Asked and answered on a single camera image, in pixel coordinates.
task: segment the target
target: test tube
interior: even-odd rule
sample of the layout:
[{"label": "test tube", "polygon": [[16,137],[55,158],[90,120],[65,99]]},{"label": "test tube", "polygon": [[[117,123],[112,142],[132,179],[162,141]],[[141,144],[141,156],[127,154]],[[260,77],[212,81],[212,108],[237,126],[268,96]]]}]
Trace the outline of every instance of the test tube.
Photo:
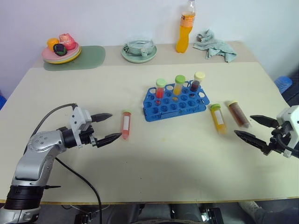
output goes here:
[{"label": "test tube", "polygon": [[130,122],[131,122],[131,111],[123,110],[122,111],[122,138],[127,140],[130,135]]},{"label": "test tube", "polygon": [[174,88],[173,88],[173,94],[174,95],[178,96],[179,94],[181,94],[181,91],[182,91],[183,84],[184,84],[185,80],[186,80],[186,78],[183,75],[176,76],[176,83],[175,83]]},{"label": "test tube", "polygon": [[156,81],[157,89],[156,89],[156,97],[163,98],[164,96],[164,89],[166,85],[166,81],[163,78],[159,78]]},{"label": "test tube", "polygon": [[194,74],[194,80],[192,81],[190,90],[196,92],[201,81],[206,77],[205,73],[198,71]]},{"label": "test tube", "polygon": [[227,102],[228,109],[232,116],[234,117],[235,121],[237,122],[238,126],[249,128],[250,123],[247,120],[245,114],[241,110],[241,108],[238,105],[238,101],[232,100]]},{"label": "test tube", "polygon": [[218,133],[225,134],[227,128],[220,110],[220,104],[213,104],[210,109]]}]

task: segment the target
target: stacked plates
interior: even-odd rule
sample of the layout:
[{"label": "stacked plates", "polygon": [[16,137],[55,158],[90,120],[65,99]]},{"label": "stacked plates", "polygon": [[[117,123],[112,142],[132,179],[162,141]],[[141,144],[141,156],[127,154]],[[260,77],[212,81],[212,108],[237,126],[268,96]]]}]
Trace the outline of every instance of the stacked plates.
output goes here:
[{"label": "stacked plates", "polygon": [[58,56],[54,52],[50,51],[48,47],[46,47],[42,52],[42,57],[45,62],[51,64],[63,64],[70,62],[77,58],[81,53],[81,46],[76,43],[76,47],[73,50],[68,50],[66,55]]}]

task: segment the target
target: gray towel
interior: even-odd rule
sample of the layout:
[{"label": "gray towel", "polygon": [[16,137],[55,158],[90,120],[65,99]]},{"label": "gray towel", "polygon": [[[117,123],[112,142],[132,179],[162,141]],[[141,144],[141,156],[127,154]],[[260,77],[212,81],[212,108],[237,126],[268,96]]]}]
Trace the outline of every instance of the gray towel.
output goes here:
[{"label": "gray towel", "polygon": [[213,31],[208,30],[202,34],[197,34],[199,41],[195,42],[194,48],[199,50],[207,50],[206,59],[213,57],[214,55],[221,55],[225,57],[226,62],[231,62],[237,56],[234,49],[232,49],[227,43],[214,38]]}]

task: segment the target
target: table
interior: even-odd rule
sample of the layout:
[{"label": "table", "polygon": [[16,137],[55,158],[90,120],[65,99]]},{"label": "table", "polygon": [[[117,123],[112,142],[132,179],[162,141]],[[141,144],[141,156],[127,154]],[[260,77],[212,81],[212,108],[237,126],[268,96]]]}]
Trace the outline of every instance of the table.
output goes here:
[{"label": "table", "polygon": [[[272,152],[264,156],[239,139],[237,126],[224,101],[238,99],[247,116],[275,118],[288,107],[275,84],[240,42],[233,63],[189,47],[176,54],[173,45],[158,45],[156,58],[131,64],[120,46],[105,47],[104,64],[90,70],[46,71],[37,61],[0,111],[0,202],[6,199],[15,166],[42,117],[51,109],[76,102],[91,114],[113,116],[93,125],[98,138],[119,132],[121,111],[132,110],[128,141],[118,139],[103,148],[71,148],[58,157],[82,174],[99,191],[103,203],[207,203],[299,197],[299,160]],[[148,88],[163,77],[173,83],[178,74],[192,79],[206,73],[202,87],[211,103],[220,103],[228,127],[219,135],[209,110],[146,122],[142,102]],[[70,127],[70,108],[52,114],[40,131]],[[271,130],[250,120],[247,130],[268,141]],[[42,201],[59,204],[97,203],[89,187],[55,163]]]}]

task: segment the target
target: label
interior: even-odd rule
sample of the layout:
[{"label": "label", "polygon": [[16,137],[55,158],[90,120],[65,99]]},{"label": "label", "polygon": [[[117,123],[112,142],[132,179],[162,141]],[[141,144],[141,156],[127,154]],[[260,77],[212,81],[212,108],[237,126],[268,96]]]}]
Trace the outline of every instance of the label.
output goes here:
[{"label": "label", "polygon": [[182,27],[193,27],[194,15],[182,15],[180,26]]},{"label": "label", "polygon": [[217,119],[217,123],[219,125],[223,125],[224,122],[223,122],[223,119],[222,119],[220,111],[215,111],[214,113],[215,113],[215,116],[216,116],[216,119]]},{"label": "label", "polygon": [[126,131],[129,130],[129,121],[130,121],[129,116],[124,116],[123,117],[123,129],[126,130]]}]

